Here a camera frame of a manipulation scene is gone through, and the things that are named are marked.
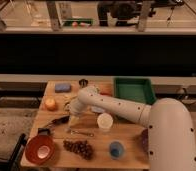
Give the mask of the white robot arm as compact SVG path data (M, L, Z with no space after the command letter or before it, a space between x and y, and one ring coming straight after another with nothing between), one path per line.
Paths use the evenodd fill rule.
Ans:
M95 86L77 92L71 115L88 106L100 107L148 129L149 171L196 171L196 138L190 112L173 98L153 105L101 95Z

